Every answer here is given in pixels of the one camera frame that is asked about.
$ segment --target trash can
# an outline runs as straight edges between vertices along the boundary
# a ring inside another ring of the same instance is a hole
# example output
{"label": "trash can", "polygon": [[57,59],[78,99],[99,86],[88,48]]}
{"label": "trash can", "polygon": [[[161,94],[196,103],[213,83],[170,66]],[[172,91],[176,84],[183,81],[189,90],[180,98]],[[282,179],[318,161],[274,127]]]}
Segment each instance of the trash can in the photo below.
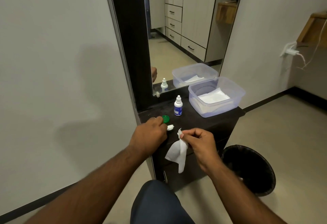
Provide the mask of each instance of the trash can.
{"label": "trash can", "polygon": [[232,145],[224,149],[221,159],[256,196],[263,197],[274,190],[276,177],[271,165],[253,149]]}

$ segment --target white plastic bottle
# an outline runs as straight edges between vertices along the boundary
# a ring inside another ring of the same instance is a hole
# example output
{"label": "white plastic bottle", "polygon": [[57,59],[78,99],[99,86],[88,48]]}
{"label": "white plastic bottle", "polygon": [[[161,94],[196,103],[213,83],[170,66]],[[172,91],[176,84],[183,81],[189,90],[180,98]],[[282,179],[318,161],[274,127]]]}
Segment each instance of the white plastic bottle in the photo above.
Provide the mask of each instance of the white plastic bottle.
{"label": "white plastic bottle", "polygon": [[174,103],[174,114],[177,116],[182,115],[182,107],[183,107],[183,103],[182,103],[181,96],[177,96],[176,101]]}
{"label": "white plastic bottle", "polygon": [[161,91],[165,92],[165,90],[167,90],[167,88],[168,88],[168,84],[166,82],[166,79],[163,78],[162,83],[161,83]]}

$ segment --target green lid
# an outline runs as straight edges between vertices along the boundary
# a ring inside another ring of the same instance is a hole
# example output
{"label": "green lid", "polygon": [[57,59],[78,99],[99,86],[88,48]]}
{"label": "green lid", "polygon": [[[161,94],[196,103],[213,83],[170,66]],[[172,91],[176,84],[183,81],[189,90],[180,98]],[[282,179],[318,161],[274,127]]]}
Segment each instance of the green lid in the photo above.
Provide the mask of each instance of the green lid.
{"label": "green lid", "polygon": [[163,115],[162,118],[163,118],[164,123],[169,122],[169,116],[168,115]]}

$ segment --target beige floor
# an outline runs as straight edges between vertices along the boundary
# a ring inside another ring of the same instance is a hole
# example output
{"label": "beige floor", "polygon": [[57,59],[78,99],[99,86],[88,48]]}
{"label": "beige floor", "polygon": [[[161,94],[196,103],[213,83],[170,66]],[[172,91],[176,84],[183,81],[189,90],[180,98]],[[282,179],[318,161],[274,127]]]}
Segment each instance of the beige floor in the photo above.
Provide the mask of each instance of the beige floor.
{"label": "beige floor", "polygon": [[[242,144],[262,154],[276,174],[276,188],[261,200],[288,223],[327,219],[327,113],[284,96],[240,118],[227,145]],[[134,198],[150,179],[143,163],[104,223],[129,223]],[[177,192],[197,224],[231,223],[208,177]],[[23,223],[24,217],[11,222]]]}
{"label": "beige floor", "polygon": [[[162,82],[163,78],[166,80],[173,79],[171,73],[173,69],[196,64],[193,59],[168,42],[165,38],[157,33],[152,33],[152,35],[155,38],[149,40],[150,61],[151,66],[156,67],[158,73],[154,84]],[[220,67],[220,65],[215,65],[212,68],[220,72]]]}

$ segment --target white drawer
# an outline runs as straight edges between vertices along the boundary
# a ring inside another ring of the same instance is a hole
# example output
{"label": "white drawer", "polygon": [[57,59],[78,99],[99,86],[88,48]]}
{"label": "white drawer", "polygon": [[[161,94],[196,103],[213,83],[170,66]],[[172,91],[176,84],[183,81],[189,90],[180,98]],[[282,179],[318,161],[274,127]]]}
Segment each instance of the white drawer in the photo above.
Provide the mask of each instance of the white drawer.
{"label": "white drawer", "polygon": [[176,21],[182,22],[182,7],[170,5],[165,3],[165,16]]}
{"label": "white drawer", "polygon": [[177,43],[178,45],[181,45],[181,35],[176,33],[173,30],[170,30],[169,28],[166,27],[166,36]]}
{"label": "white drawer", "polygon": [[176,33],[182,33],[182,23],[166,16],[166,27],[174,30]]}
{"label": "white drawer", "polygon": [[193,41],[190,41],[183,36],[181,38],[181,47],[194,54],[194,56],[198,57],[204,62],[206,52],[205,48],[195,44]]}

